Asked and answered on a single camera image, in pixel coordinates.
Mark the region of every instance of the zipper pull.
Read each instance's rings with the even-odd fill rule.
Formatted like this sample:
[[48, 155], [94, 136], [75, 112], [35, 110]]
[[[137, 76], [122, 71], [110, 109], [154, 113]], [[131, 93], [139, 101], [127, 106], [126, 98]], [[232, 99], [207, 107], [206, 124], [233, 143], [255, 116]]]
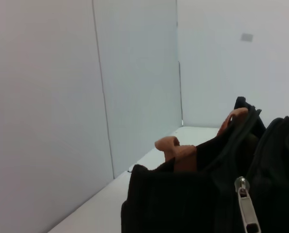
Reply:
[[235, 189], [238, 195], [238, 202], [241, 209], [241, 218], [246, 233], [261, 233], [256, 212], [249, 196], [249, 182], [243, 177], [235, 180]]

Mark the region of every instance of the white wall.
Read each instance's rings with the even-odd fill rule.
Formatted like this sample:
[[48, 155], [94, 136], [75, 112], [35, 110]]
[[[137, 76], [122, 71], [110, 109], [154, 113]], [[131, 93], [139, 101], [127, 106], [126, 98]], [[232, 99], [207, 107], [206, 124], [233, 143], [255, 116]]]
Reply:
[[94, 0], [115, 176], [181, 125], [175, 0]]
[[42, 233], [113, 179], [90, 0], [0, 0], [0, 233]]
[[178, 24], [185, 125], [219, 127], [237, 96], [289, 115], [289, 0], [178, 0]]

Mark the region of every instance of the white floor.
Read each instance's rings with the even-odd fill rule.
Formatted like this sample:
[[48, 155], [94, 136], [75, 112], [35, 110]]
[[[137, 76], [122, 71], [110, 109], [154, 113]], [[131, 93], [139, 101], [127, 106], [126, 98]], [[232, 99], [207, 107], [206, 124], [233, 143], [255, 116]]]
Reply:
[[[172, 135], [181, 145], [199, 145], [214, 138], [217, 132], [214, 128], [181, 127]], [[155, 169], [163, 162], [163, 152], [154, 148], [137, 164]], [[120, 233], [121, 205], [127, 198], [129, 179], [130, 173], [122, 173], [49, 233]]]

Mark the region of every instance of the black fabric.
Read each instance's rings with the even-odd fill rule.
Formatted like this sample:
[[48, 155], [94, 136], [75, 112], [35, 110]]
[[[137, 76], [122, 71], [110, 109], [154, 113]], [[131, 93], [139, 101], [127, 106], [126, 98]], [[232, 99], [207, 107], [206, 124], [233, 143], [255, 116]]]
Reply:
[[249, 110], [241, 126], [197, 146], [198, 172], [174, 172], [175, 159], [152, 171], [134, 167], [122, 233], [244, 233], [234, 187], [239, 176], [250, 183], [262, 232], [289, 232], [289, 117], [265, 129], [259, 110], [244, 98], [236, 101], [240, 107]]
[[215, 232], [220, 193], [211, 172], [227, 172], [221, 167], [223, 158], [250, 133], [259, 112], [251, 107], [241, 127], [235, 129], [231, 124], [221, 136], [197, 146], [200, 172], [174, 173], [175, 159], [153, 171], [136, 165], [122, 206], [122, 232]]
[[[245, 97], [237, 97], [234, 109], [238, 109], [238, 108], [247, 108], [250, 111], [252, 108], [252, 105], [250, 105], [246, 102]], [[261, 138], [265, 130], [266, 130], [266, 128], [265, 128], [261, 118], [259, 117], [257, 119], [255, 126], [251, 130], [251, 133], [253, 133], [258, 138]]]

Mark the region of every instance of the zipper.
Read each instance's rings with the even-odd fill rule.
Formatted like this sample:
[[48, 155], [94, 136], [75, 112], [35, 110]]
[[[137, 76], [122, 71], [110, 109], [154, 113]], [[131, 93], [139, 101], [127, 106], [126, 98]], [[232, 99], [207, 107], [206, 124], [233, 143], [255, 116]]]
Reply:
[[249, 195], [249, 182], [241, 176], [235, 180], [234, 185], [238, 196], [245, 233], [261, 233], [257, 215]]
[[[251, 110], [248, 113], [248, 116], [245, 120], [245, 123], [241, 126], [239, 126], [235, 132], [233, 132], [231, 138], [229, 139], [229, 142], [225, 146], [225, 148], [222, 151], [222, 156], [219, 156], [216, 158], [217, 161], [221, 160], [224, 156], [227, 155], [227, 153], [234, 153], [234, 148], [237, 148], [237, 146], [240, 144], [241, 141], [245, 138], [246, 135], [251, 131], [252, 127], [257, 122], [257, 119], [259, 117], [261, 110], [256, 110], [254, 106], [251, 107]], [[217, 233], [230, 233], [233, 232], [232, 228], [234, 227], [233, 221], [234, 221], [234, 208], [235, 208], [235, 193], [232, 189], [229, 189], [229, 184], [232, 185], [233, 179], [238, 177], [238, 172], [236, 167], [236, 164], [232, 163], [232, 160], [235, 158], [228, 159], [228, 161], [225, 161], [222, 165], [222, 168], [217, 170], [216, 172], [213, 172], [213, 179], [220, 191], [221, 199], [219, 200], [219, 204], [217, 206], [216, 210], [216, 227], [215, 232]], [[225, 185], [224, 180], [230, 181], [228, 185]], [[221, 218], [221, 216], [224, 215], [224, 220], [218, 220]]]

